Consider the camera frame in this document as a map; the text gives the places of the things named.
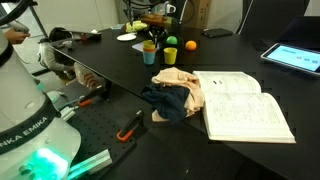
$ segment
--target orange ball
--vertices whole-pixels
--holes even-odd
[[[189,51],[194,51],[197,49],[197,43],[195,41],[188,41],[186,43],[186,49]]]

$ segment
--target dark blue cloth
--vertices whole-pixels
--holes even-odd
[[[189,93],[189,88],[182,86],[161,87],[159,84],[150,84],[142,90],[141,95],[157,109],[162,118],[176,123],[187,116],[184,104]]]

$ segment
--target tablet screen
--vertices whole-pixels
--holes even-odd
[[[320,54],[280,45],[268,58],[315,72],[320,66]]]

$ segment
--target person's arm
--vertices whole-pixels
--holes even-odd
[[[60,64],[56,61],[54,56],[54,50],[47,46],[43,46],[43,53],[41,54],[43,58],[43,62],[48,66],[50,70],[56,70],[56,71],[69,71],[72,70],[72,66],[66,66],[64,64]]]
[[[27,37],[30,37],[29,33],[17,32],[13,28],[10,28],[4,34],[11,44],[21,44]]]

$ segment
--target blue cup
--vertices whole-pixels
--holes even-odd
[[[143,62],[147,65],[154,64],[154,58],[156,55],[156,51],[154,52],[142,52],[143,53]]]

